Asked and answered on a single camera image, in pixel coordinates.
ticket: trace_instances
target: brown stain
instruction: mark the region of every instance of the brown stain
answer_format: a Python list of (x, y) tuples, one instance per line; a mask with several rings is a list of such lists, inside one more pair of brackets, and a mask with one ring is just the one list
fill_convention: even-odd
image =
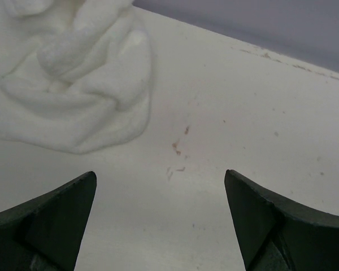
[(306, 68), (300, 65), (293, 65), (293, 67), (298, 68), (298, 69), (303, 69), (304, 71), (306, 71)]
[(175, 143), (172, 144), (172, 148), (173, 148), (173, 150), (176, 152), (176, 154), (177, 154), (178, 156), (181, 155), (181, 152), (177, 149), (179, 143), (180, 143), (180, 140), (177, 140)]
[(267, 58), (267, 59), (271, 59), (271, 57), (269, 56), (269, 54), (268, 54), (268, 53), (265, 53), (265, 54), (263, 54), (261, 57), (263, 57), (263, 58)]
[(330, 75), (330, 78), (333, 78), (333, 79), (335, 79), (335, 80), (338, 80), (338, 81), (339, 81), (339, 78), (338, 78), (338, 77), (335, 77), (335, 76), (332, 76), (332, 75)]

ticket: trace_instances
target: brown speck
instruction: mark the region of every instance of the brown speck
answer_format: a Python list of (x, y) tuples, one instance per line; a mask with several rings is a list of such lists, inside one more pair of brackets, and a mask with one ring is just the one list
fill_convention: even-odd
[(177, 140), (177, 142), (172, 144), (172, 148), (177, 149), (177, 146), (179, 145), (179, 143), (180, 143), (180, 140)]
[(293, 65), (293, 67), (295, 67), (295, 68), (299, 68), (299, 69), (303, 69), (303, 70), (305, 70), (305, 71), (306, 71), (306, 68), (304, 68), (303, 66), (300, 66), (300, 65)]
[(170, 172), (170, 174), (168, 175), (167, 179), (170, 181), (172, 176), (173, 176), (173, 171)]
[(338, 77), (335, 77), (335, 76), (330, 76), (330, 78), (333, 78), (333, 79), (335, 79), (335, 80), (338, 80), (339, 81), (339, 78)]
[(263, 58), (267, 58), (267, 59), (271, 59), (271, 57), (269, 56), (268, 53), (263, 54), (262, 57), (263, 57)]

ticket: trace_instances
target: purple-gray background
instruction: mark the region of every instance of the purple-gray background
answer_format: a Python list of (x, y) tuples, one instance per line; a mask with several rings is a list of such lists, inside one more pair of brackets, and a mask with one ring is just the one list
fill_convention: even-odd
[(134, 4), (339, 72), (339, 0), (136, 0)]

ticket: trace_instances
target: white towel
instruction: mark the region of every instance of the white towel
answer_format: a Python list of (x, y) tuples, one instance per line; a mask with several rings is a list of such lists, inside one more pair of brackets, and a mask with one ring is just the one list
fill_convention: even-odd
[(128, 142), (150, 77), (132, 0), (0, 0), (0, 138), (77, 154)]

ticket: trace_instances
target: white surface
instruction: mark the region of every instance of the white surface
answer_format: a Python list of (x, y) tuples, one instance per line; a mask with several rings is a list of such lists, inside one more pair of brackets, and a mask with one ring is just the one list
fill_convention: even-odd
[(145, 130), (151, 47), (131, 3), (0, 0), (0, 138), (82, 154)]
[(228, 168), (339, 215), (339, 75), (138, 13), (156, 51), (148, 129), (83, 156), (0, 141), (0, 211), (95, 171), (77, 271), (244, 271)]

